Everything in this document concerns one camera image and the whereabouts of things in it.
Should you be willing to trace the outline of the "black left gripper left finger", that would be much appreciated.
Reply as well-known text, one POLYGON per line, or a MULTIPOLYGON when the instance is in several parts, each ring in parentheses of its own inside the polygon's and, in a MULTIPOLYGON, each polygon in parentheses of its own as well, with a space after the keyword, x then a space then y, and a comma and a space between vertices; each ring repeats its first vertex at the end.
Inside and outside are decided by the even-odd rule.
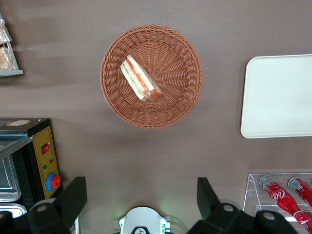
POLYGON ((87 202, 86 178, 77 176, 53 201, 36 203, 26 214, 13 218, 0 213, 2 234, 69 234, 87 202))

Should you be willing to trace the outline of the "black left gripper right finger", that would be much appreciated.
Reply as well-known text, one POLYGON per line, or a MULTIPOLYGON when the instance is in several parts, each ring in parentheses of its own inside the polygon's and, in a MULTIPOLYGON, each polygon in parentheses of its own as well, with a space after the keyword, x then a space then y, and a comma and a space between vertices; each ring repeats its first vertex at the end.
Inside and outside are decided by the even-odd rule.
POLYGON ((259 211, 255 217, 235 205, 222 203, 205 177, 197 179, 197 206, 202 219, 189 234, 295 234, 294 227, 279 213, 259 211))

